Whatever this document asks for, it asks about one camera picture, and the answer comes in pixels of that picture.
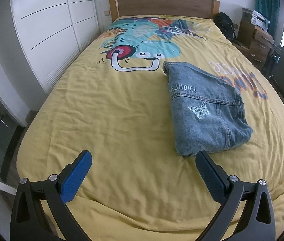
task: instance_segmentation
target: denim jacket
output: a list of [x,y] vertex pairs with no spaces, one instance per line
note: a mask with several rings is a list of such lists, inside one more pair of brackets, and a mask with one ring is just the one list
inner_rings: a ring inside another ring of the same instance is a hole
[[219,152],[249,141],[253,130],[238,89],[187,62],[164,62],[163,70],[179,155]]

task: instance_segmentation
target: bed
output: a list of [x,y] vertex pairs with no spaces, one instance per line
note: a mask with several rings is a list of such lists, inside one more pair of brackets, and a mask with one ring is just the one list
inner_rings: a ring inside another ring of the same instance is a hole
[[68,208],[92,240],[195,240],[219,204],[194,158],[176,153],[162,70],[164,61],[189,62],[241,92],[252,137],[210,157],[243,181],[266,180],[279,237],[284,105],[211,20],[219,2],[109,2],[114,22],[68,68],[30,125],[17,156],[20,177],[44,180],[87,149],[93,165]]

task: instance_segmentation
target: wardrobe door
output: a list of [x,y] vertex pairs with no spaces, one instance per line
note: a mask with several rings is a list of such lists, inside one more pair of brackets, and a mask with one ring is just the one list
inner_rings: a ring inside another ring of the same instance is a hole
[[49,93],[80,52],[68,0],[11,0],[11,8],[24,54]]
[[80,51],[100,34],[94,0],[68,0]]

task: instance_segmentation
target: desk drawer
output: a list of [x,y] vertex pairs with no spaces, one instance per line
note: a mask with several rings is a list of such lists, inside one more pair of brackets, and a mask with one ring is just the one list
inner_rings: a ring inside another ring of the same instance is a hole
[[265,32],[261,32],[259,30],[255,30],[254,39],[257,40],[260,43],[269,45],[269,47],[270,47],[271,44],[274,44],[274,40],[273,40],[272,36],[270,36],[269,34],[267,34]]
[[252,54],[266,58],[268,56],[269,51],[270,51],[270,45],[260,43],[256,40],[253,40],[251,42],[250,53]]
[[261,57],[259,55],[250,54],[248,60],[258,69],[262,70],[262,67],[265,64],[266,57]]

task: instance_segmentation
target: teal curtain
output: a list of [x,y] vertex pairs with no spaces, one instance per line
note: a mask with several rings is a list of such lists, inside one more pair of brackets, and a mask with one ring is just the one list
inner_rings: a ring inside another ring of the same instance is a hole
[[268,32],[274,37],[278,24],[280,0],[255,0],[255,10],[269,21]]

